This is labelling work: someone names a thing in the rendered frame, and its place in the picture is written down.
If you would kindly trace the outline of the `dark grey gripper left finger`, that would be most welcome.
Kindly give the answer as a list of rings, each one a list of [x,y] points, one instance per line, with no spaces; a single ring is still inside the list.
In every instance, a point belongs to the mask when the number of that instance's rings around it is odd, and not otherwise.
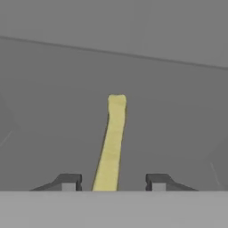
[[[52,182],[36,187],[35,191],[81,191],[81,174],[59,174]]]

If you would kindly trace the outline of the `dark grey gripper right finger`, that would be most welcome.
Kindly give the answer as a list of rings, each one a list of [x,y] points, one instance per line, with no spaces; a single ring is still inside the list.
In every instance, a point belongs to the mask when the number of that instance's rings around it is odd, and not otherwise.
[[[193,191],[193,188],[175,182],[168,174],[147,174],[145,176],[146,191],[152,190],[155,183],[164,183],[168,191]]]

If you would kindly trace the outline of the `grey fridge door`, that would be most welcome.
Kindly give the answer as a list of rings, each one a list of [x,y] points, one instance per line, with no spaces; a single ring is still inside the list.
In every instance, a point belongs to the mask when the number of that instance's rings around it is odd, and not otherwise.
[[[89,190],[107,100],[127,99],[119,187],[166,173],[201,191],[228,190],[228,69],[0,38],[0,190],[61,173]]]

